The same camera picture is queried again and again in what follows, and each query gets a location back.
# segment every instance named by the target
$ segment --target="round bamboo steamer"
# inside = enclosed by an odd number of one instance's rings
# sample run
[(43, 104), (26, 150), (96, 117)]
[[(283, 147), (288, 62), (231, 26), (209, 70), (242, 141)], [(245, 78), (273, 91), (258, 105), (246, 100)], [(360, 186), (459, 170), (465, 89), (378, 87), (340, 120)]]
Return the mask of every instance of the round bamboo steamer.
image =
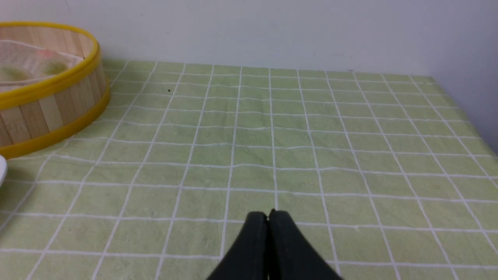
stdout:
[(85, 30), (48, 22), (0, 22), (12, 40), (83, 58), (49, 79), (0, 93), (0, 154), (9, 159), (58, 143), (92, 123), (109, 103), (100, 46)]

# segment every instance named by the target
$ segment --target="yellow rim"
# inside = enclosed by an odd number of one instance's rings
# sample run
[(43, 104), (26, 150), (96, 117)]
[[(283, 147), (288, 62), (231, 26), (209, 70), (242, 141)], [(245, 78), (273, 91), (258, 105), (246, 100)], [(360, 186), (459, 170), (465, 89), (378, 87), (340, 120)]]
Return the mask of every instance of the yellow rim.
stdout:
[(87, 36), (93, 41), (94, 47), (90, 54), (85, 59), (78, 63), (75, 67), (68, 71), (54, 76), (50, 79), (41, 81), (36, 84), (17, 88), (11, 91), (0, 93), (0, 110), (9, 109), (15, 106), (26, 104), (59, 91), (62, 91), (88, 76), (95, 70), (101, 60), (100, 46), (89, 32), (86, 30), (57, 23), (50, 22), (31, 22), (31, 21), (13, 21), (13, 22), (0, 22), (0, 28), (6, 26), (40, 26), (52, 27), (70, 30)]
[(10, 145), (7, 147), (1, 147), (0, 154), (6, 159), (14, 158), (41, 150), (71, 137), (72, 135), (76, 134), (77, 132), (81, 131), (89, 124), (91, 124), (96, 118), (98, 118), (100, 114), (102, 114), (102, 112), (106, 109), (107, 104), (109, 104), (110, 98), (111, 95), (109, 93), (109, 82), (107, 82), (107, 88), (104, 96), (102, 96), (100, 101), (95, 106), (93, 106), (93, 108), (88, 110), (88, 112), (86, 112), (79, 119), (35, 139), (31, 139), (26, 142)]

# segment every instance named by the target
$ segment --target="grid pattern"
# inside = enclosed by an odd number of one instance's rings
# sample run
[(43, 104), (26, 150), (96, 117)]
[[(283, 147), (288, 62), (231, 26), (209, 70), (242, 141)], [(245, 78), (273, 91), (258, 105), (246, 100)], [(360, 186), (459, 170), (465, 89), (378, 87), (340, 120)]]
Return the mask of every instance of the grid pattern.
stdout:
[(202, 279), (271, 208), (349, 280), (498, 274), (497, 156), (432, 78), (105, 69), (97, 121), (8, 163), (5, 279)]

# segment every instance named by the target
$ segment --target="white wall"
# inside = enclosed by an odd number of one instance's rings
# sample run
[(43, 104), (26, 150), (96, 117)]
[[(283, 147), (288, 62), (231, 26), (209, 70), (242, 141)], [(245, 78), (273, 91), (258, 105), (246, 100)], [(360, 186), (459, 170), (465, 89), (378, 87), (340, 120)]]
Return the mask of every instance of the white wall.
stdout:
[(0, 18), (77, 25), (115, 57), (424, 74), (419, 36), (437, 36), (423, 22), (442, 5), (425, 2), (2, 0)]
[(82, 27), (105, 56), (434, 75), (498, 147), (497, 15), (496, 0), (0, 0), (0, 20)]

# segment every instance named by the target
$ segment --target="wooden slat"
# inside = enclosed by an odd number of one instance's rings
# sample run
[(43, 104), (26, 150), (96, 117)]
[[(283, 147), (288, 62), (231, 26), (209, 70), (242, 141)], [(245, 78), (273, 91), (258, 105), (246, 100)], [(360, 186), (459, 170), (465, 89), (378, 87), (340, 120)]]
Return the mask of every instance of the wooden slat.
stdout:
[(64, 36), (64, 40), (66, 41), (67, 52), (79, 57), (84, 57), (78, 33), (72, 32), (70, 30), (63, 30), (62, 35)]
[(102, 62), (100, 62), (97, 68), (95, 69), (95, 75), (97, 77), (97, 82), (99, 83), (100, 95), (103, 96), (104, 93), (106, 92), (107, 79)]
[(37, 29), (37, 32), (40, 36), (44, 48), (67, 53), (66, 40), (61, 29), (39, 27)]
[(0, 118), (0, 147), (5, 147), (12, 145), (12, 139), (10, 139), (10, 135), (8, 134), (7, 127), (3, 122), (3, 119)]
[(73, 103), (74, 113), (76, 114), (76, 117), (79, 118), (87, 111), (85, 100), (83, 99), (84, 93), (81, 92), (78, 84), (70, 87), (69, 92)]
[(0, 39), (36, 45), (32, 34), (32, 27), (29, 26), (2, 27), (0, 28)]
[(19, 107), (2, 110), (0, 111), (0, 116), (7, 127), (8, 134), (10, 135), (10, 139), (12, 139), (13, 144), (31, 139), (28, 127), (24, 122), (24, 118), (22, 117), (21, 109)]
[(45, 47), (43, 45), (43, 40), (38, 33), (38, 27), (37, 26), (25, 26), (26, 31), (29, 32), (29, 38), (31, 40), (31, 45), (35, 45), (38, 47)]
[(92, 90), (92, 95), (94, 97), (95, 103), (100, 100), (103, 94), (100, 92), (100, 87), (99, 87), (99, 82), (97, 80), (97, 77), (95, 75), (95, 71), (90, 73), (88, 75), (88, 80), (90, 82), (91, 90)]
[(85, 79), (81, 80), (78, 84), (78, 90), (83, 96), (83, 101), (85, 102), (86, 111), (91, 109), (96, 101), (93, 96), (94, 89), (92, 88), (90, 77), (87, 76)]
[(59, 108), (57, 107), (57, 102), (53, 95), (47, 96), (38, 100), (40, 104), (40, 109), (43, 112), (43, 117), (47, 123), (49, 131), (54, 131), (61, 128), (64, 123), (62, 122), (61, 114), (59, 113)]
[(90, 52), (92, 52), (94, 44), (93, 42), (85, 35), (78, 34), (80, 37), (81, 48), (83, 49), (83, 56), (88, 57)]
[(38, 101), (33, 101), (19, 106), (21, 108), (24, 121), (28, 127), (31, 138), (36, 138), (48, 133), (47, 123), (43, 117), (43, 112)]
[(54, 96), (57, 108), (59, 108), (59, 113), (61, 114), (62, 123), (66, 125), (74, 121), (76, 119), (76, 114), (74, 113), (70, 90), (67, 89), (58, 92), (54, 94)]
[(43, 34), (42, 32), (40, 32), (42, 30), (42, 27), (30, 26), (28, 28), (31, 30), (31, 37), (34, 40), (34, 45), (41, 48), (47, 48), (45, 40), (43, 38)]

